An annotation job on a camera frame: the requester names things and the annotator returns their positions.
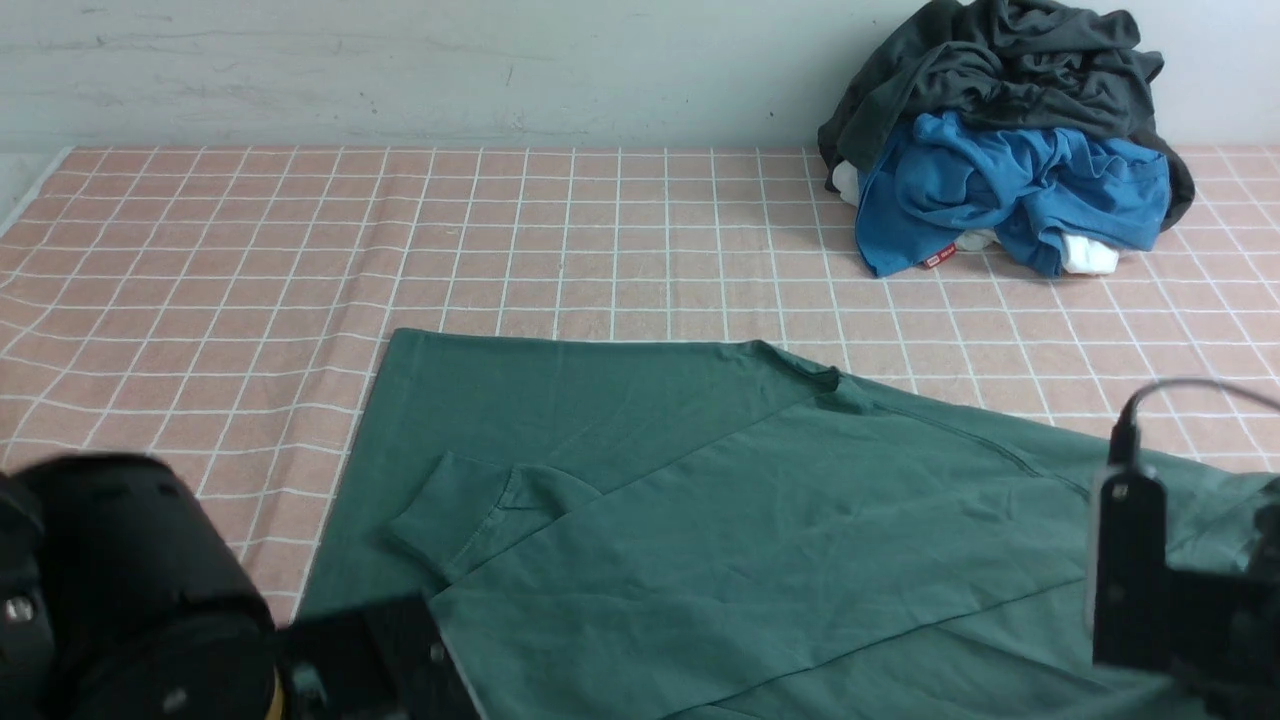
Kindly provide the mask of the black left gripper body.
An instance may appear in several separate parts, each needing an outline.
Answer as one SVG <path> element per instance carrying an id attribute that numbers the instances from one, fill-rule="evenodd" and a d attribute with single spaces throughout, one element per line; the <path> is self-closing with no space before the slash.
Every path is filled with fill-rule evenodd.
<path id="1" fill-rule="evenodd" d="M 422 596 L 305 619 L 273 644 L 285 719 L 484 716 Z"/>

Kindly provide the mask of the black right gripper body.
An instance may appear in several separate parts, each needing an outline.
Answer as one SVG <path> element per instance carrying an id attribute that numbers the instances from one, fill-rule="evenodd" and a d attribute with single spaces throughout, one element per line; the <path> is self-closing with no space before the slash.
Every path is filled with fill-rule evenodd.
<path id="1" fill-rule="evenodd" d="M 1277 698 L 1277 483 L 1252 512 L 1240 570 L 1166 561 L 1170 598 L 1161 667 L 1213 719 L 1275 719 Z"/>

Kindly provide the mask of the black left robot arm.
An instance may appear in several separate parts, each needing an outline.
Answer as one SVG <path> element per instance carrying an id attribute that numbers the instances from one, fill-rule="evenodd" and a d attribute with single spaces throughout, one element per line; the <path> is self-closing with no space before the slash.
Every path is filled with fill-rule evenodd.
<path id="1" fill-rule="evenodd" d="M 163 461 L 68 454 L 6 474 L 5 719 L 479 719 L 407 594 L 275 624 Z"/>

